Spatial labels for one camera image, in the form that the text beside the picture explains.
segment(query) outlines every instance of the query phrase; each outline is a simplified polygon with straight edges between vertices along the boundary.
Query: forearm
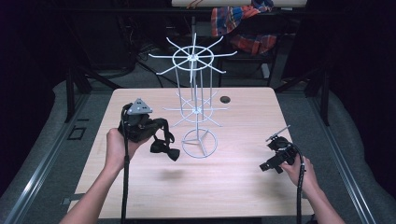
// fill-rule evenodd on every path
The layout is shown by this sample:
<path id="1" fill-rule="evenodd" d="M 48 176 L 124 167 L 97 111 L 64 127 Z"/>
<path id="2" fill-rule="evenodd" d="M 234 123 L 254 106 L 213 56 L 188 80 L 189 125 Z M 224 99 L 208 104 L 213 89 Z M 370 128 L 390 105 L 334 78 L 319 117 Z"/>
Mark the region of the forearm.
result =
<path id="1" fill-rule="evenodd" d="M 326 194 L 320 188 L 311 189 L 305 192 L 309 203 L 314 209 L 315 216 L 319 224 L 345 223 L 330 204 Z"/>
<path id="2" fill-rule="evenodd" d="M 118 173 L 102 170 L 95 182 L 61 223 L 96 223 L 108 191 Z"/>

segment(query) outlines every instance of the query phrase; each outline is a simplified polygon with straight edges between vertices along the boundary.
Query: black chair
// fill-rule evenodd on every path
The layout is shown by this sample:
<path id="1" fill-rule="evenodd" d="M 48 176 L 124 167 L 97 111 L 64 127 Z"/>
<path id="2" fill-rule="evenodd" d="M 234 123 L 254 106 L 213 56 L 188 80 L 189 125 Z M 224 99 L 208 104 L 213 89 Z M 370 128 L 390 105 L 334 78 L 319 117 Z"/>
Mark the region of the black chair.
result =
<path id="1" fill-rule="evenodd" d="M 258 69 L 262 68 L 263 63 L 271 64 L 269 67 L 269 77 L 265 78 L 264 74 L 262 74 L 261 80 L 267 81 L 267 86 L 270 86 L 272 74 L 274 71 L 276 56 L 279 49 L 279 43 L 287 32 L 290 26 L 290 21 L 282 15 L 278 14 L 259 14 L 256 16 L 252 16 L 247 19 L 241 20 L 240 24 L 228 33 L 223 38 L 223 42 L 221 44 L 221 53 L 233 53 L 237 51 L 237 53 L 233 56 L 229 57 L 219 57 L 218 60 L 218 69 L 224 70 L 223 65 L 225 62 L 227 63 L 246 63 L 246 64 L 257 64 Z M 242 51 L 240 49 L 235 49 L 230 40 L 235 35 L 275 35 L 276 42 L 275 45 L 269 49 L 265 54 L 256 54 L 252 55 L 249 52 Z M 219 87 L 221 87 L 221 81 L 225 78 L 227 79 L 252 79 L 251 77 L 244 77 L 244 74 L 240 76 L 232 76 L 227 77 L 227 75 L 219 74 Z"/>

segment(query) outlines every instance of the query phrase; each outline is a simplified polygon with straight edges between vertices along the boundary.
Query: hand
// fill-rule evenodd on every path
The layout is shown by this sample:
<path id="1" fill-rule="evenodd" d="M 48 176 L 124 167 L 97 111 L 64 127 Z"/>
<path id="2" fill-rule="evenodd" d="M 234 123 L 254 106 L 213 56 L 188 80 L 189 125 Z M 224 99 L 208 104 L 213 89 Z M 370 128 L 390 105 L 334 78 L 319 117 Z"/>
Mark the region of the hand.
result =
<path id="1" fill-rule="evenodd" d="M 311 160 L 309 160 L 305 156 L 303 156 L 303 160 L 304 160 L 304 168 L 305 168 L 303 192 L 308 192 L 311 189 L 318 188 L 318 181 L 317 181 L 317 176 L 315 175 L 314 165 L 311 163 Z M 287 163 L 284 162 L 280 164 L 280 167 L 288 173 L 291 182 L 295 186 L 297 186 L 300 175 L 300 167 L 301 167 L 300 155 L 297 154 L 293 165 L 288 165 Z"/>
<path id="2" fill-rule="evenodd" d="M 115 128 L 110 129 L 106 135 L 107 138 L 107 151 L 106 151 L 106 162 L 105 170 L 111 170 L 119 173 L 124 165 L 125 157 L 125 145 L 122 134 Z M 138 143 L 128 140 L 128 152 L 130 159 L 134 156 L 136 150 L 149 138 L 142 140 Z"/>

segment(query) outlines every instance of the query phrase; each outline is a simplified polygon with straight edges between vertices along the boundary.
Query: plaid fabric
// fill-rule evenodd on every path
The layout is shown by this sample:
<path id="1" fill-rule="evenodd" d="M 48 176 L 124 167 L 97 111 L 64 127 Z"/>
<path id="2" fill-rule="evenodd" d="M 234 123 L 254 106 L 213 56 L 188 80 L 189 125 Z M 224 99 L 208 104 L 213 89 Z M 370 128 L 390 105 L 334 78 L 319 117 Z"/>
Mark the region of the plaid fabric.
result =
<path id="1" fill-rule="evenodd" d="M 273 6 L 272 0 L 252 0 L 250 6 L 215 7 L 211 17 L 212 35 L 227 35 L 242 19 L 271 11 Z M 252 55 L 264 54 L 274 46 L 275 42 L 275 35 L 235 35 L 231 40 L 235 48 L 250 52 Z"/>

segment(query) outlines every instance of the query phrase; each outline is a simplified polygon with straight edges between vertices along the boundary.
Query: skin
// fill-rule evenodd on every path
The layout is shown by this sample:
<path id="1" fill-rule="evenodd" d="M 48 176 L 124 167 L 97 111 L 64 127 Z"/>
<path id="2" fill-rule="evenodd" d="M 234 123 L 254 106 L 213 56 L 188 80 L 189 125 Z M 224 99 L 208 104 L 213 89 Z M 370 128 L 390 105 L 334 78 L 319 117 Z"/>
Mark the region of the skin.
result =
<path id="1" fill-rule="evenodd" d="M 105 167 L 93 182 L 81 200 L 67 213 L 61 223 L 97 223 L 105 198 L 114 180 L 123 169 L 125 147 L 123 136 L 117 129 L 111 129 L 106 135 Z M 136 150 L 148 139 L 138 143 L 128 141 L 130 159 Z"/>
<path id="2" fill-rule="evenodd" d="M 320 224 L 338 224 L 345 223 L 337 214 L 330 204 L 326 194 L 318 185 L 317 176 L 315 175 L 314 165 L 306 157 L 303 157 L 305 173 L 303 181 L 303 193 L 306 195 L 312 209 L 315 212 L 318 223 Z M 297 155 L 293 165 L 282 163 L 280 167 L 289 175 L 291 182 L 297 186 L 300 173 L 300 156 Z"/>

